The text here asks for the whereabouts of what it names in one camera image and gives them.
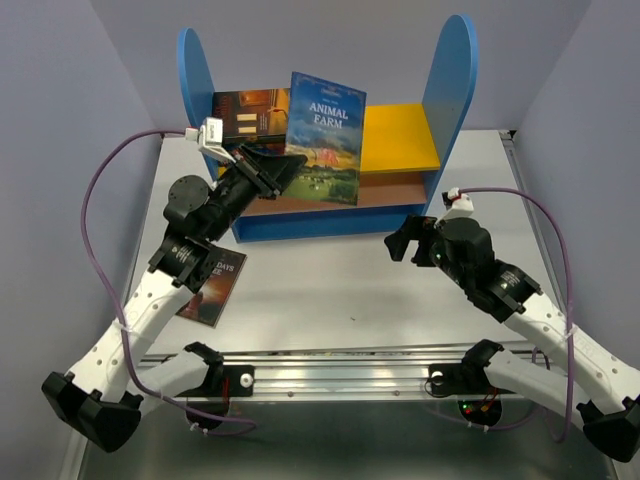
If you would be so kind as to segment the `Animal Farm book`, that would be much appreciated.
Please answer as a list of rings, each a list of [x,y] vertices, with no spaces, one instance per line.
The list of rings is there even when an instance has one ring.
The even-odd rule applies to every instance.
[[[287,197],[354,206],[367,94],[301,72],[291,76],[285,151],[306,157]]]

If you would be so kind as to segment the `Edward Rulane brown book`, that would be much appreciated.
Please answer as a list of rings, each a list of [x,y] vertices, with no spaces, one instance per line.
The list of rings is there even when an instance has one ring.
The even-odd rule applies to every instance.
[[[223,121],[225,141],[283,142],[289,104],[289,88],[219,91],[213,94],[212,116]]]

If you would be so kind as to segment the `dark Days to See book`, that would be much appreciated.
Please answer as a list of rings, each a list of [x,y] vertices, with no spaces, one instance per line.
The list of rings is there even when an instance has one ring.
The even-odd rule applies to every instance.
[[[177,316],[215,328],[246,258],[244,253],[222,249],[210,277],[199,292],[177,312]]]

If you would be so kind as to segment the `A Tale of Two Cities book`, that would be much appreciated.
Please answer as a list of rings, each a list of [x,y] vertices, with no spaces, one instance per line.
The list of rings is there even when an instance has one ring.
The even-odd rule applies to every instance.
[[[275,143],[260,143],[252,141],[225,141],[222,146],[228,151],[232,152],[240,147],[246,147],[252,151],[255,151],[261,155],[282,155],[285,152],[284,142]]]

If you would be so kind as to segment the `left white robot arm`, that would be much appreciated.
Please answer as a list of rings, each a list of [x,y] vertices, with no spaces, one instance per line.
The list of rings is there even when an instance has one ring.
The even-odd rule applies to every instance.
[[[107,453],[121,448],[161,402],[183,409],[202,432],[219,432],[226,414],[199,411],[176,398],[192,389],[228,393],[219,352],[193,342],[143,374],[136,367],[212,276],[225,252],[217,241],[255,199],[281,195],[305,162],[300,154],[264,155],[240,146],[215,184],[187,175],[171,185],[164,238],[131,297],[115,303],[115,320],[79,361],[42,384],[59,419]]]

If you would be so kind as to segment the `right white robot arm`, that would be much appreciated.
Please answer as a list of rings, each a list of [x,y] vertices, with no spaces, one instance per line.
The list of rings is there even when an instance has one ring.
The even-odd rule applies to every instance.
[[[447,274],[478,309],[564,364],[588,396],[578,411],[588,440],[602,453],[628,462],[639,450],[639,371],[614,357],[569,322],[538,283],[496,258],[489,232],[471,218],[437,221],[410,215],[384,243],[394,261],[408,244],[419,267]]]

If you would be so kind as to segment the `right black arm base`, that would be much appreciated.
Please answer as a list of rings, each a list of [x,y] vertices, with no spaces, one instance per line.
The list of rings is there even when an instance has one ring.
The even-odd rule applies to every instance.
[[[510,391],[491,385],[482,368],[465,367],[462,363],[432,364],[422,389],[434,399],[456,397],[458,416],[442,417],[467,428],[488,433],[515,430],[522,425],[521,420],[502,421],[501,395]]]

